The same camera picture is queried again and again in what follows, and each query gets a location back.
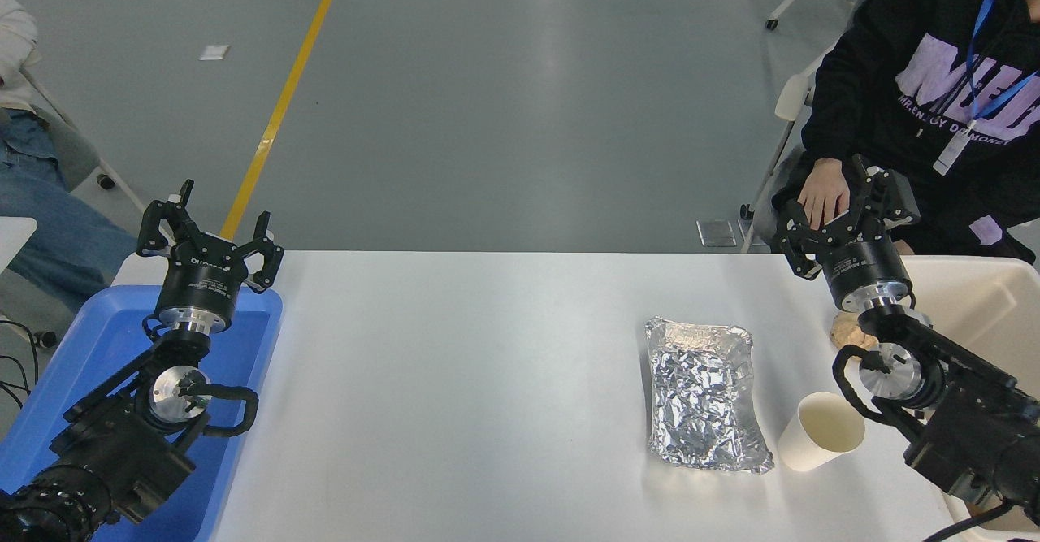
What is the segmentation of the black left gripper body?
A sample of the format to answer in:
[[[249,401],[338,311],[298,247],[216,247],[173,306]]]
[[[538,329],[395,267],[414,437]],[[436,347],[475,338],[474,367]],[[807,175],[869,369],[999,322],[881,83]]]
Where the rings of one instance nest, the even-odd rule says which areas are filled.
[[[194,309],[230,321],[246,275],[245,254],[237,246],[205,234],[179,239],[171,249],[156,315],[171,321],[178,311]]]

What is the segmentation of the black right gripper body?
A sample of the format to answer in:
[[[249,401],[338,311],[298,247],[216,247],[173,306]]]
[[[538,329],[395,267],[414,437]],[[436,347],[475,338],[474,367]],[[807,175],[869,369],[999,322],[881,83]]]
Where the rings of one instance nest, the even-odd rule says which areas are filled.
[[[895,305],[912,283],[888,237],[822,249],[818,264],[835,305]]]

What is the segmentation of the person's hand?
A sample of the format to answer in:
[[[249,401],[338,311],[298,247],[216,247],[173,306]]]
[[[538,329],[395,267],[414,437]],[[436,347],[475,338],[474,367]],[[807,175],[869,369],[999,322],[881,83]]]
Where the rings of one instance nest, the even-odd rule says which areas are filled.
[[[796,201],[813,230],[821,230],[826,223],[842,215],[850,201],[843,162],[829,158],[814,162]]]

